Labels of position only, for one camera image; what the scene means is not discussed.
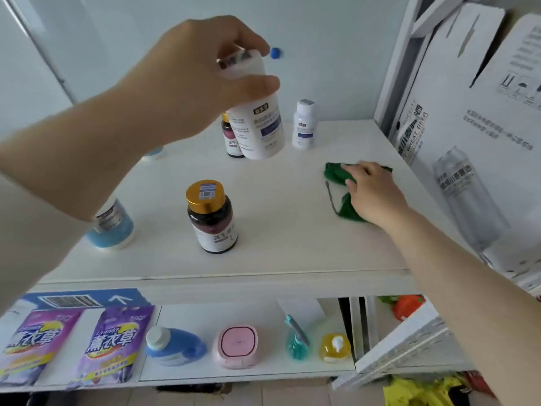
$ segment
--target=blue cap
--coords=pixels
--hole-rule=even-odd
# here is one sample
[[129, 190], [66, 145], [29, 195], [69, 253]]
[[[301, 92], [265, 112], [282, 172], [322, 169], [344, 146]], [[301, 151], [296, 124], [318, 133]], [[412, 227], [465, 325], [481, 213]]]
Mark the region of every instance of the blue cap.
[[280, 54], [281, 54], [280, 48], [278, 48], [278, 47], [272, 47], [272, 48], [270, 49], [270, 57], [271, 57], [272, 59], [280, 58]]

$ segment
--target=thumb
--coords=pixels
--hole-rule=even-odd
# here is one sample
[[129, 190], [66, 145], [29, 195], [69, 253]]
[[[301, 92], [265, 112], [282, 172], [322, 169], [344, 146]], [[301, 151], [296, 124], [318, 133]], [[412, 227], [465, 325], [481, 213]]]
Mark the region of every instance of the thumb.
[[350, 179], [347, 179], [346, 180], [346, 186], [347, 186], [347, 190], [349, 191], [350, 194], [354, 194], [357, 192], [357, 184], [355, 182], [353, 182], [352, 180]]
[[268, 97], [280, 88], [280, 79], [274, 75], [247, 75], [227, 80], [223, 89], [224, 104], [232, 108], [250, 101]]

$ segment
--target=purple packet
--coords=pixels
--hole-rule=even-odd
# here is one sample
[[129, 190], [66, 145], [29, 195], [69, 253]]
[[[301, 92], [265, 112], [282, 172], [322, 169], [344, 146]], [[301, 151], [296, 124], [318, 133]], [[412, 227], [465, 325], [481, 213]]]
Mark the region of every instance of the purple packet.
[[68, 389], [127, 382], [153, 311], [153, 306], [106, 308]]
[[0, 357], [0, 385], [33, 385], [82, 312], [59, 309], [29, 314]]

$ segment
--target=yellow bottle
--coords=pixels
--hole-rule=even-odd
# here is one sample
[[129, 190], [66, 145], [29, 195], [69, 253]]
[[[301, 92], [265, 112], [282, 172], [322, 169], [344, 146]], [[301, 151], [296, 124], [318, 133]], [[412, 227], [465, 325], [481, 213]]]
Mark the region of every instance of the yellow bottle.
[[319, 357], [324, 362], [341, 362], [351, 355], [351, 345], [344, 334], [326, 334], [321, 339]]

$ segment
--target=green cloth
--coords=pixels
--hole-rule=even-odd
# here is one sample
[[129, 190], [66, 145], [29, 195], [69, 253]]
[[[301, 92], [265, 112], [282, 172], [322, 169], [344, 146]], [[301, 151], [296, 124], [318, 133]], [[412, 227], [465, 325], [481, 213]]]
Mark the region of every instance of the green cloth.
[[[382, 167], [382, 168], [386, 169], [389, 172], [393, 171], [393, 169], [390, 167]], [[329, 181], [332, 181], [340, 185], [345, 185], [347, 179], [350, 179], [353, 182], [356, 182], [355, 179], [351, 176], [351, 174], [348, 171], [342, 169], [341, 164], [336, 163], [336, 162], [326, 163], [325, 171], [323, 172], [323, 174]], [[341, 218], [349, 219], [351, 221], [368, 222], [363, 217], [360, 217], [359, 214], [355, 211], [355, 208], [353, 208], [353, 205], [351, 205], [351, 194], [349, 192], [342, 197], [342, 206], [340, 207], [340, 210], [337, 211], [333, 204], [333, 199], [331, 196], [331, 189], [329, 188], [329, 183], [326, 182], [325, 184], [327, 185], [327, 190], [329, 191], [329, 197], [331, 198], [331, 205], [336, 215], [338, 215]]]

